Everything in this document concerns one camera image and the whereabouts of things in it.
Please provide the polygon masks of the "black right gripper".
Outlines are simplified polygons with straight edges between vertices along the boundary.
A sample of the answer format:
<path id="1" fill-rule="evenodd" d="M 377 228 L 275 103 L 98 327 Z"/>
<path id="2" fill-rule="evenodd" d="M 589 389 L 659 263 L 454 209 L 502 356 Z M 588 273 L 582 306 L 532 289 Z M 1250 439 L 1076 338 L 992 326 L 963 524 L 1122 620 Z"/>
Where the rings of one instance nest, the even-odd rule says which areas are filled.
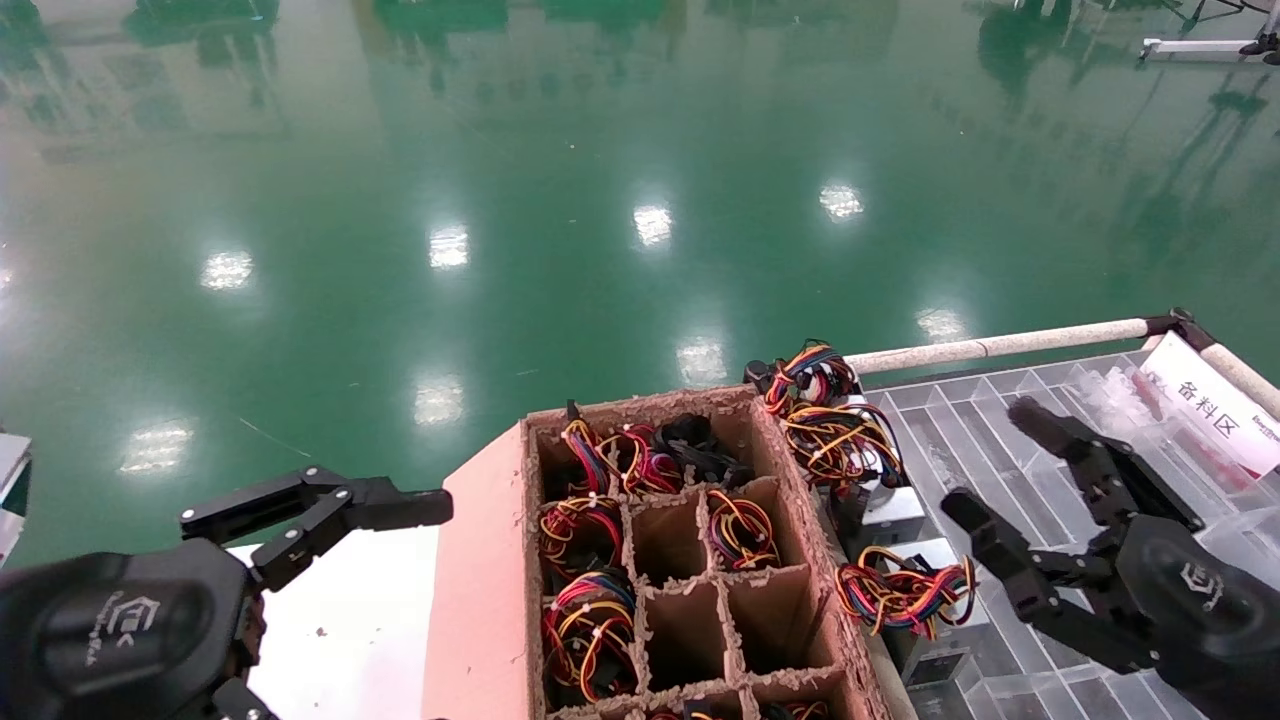
<path id="1" fill-rule="evenodd" d="M 1210 552 L 1203 518 L 1129 443 L 1019 397 L 1007 419 L 1064 461 L 1111 559 L 1030 547 L 968 488 L 942 512 L 1018 620 L 1121 674 L 1151 669 L 1206 719 L 1277 717 L 1277 589 Z"/>

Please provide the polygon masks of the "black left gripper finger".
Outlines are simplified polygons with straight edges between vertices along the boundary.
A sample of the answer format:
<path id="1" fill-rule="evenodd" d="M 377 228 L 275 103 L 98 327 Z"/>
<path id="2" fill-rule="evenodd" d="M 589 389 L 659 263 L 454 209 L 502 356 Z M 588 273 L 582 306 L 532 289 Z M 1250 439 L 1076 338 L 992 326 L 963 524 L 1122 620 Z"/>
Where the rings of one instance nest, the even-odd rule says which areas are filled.
<path id="1" fill-rule="evenodd" d="M 180 533 L 187 541 L 228 544 L 282 528 L 251 555 L 257 587 L 280 591 L 355 530 L 438 527 L 453 516 L 447 489 L 406 492 L 388 477 L 346 478 L 303 468 L 184 510 Z"/>

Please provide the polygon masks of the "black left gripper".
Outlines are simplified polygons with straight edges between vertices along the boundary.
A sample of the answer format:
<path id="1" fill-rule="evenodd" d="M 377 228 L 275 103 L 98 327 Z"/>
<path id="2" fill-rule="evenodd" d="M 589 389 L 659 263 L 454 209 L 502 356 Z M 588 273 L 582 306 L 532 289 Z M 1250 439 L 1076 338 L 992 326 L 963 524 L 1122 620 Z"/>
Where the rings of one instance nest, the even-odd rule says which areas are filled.
<path id="1" fill-rule="evenodd" d="M 3 716 L 275 720 L 247 683 L 264 632 L 252 571 L 206 539 L 5 571 Z"/>

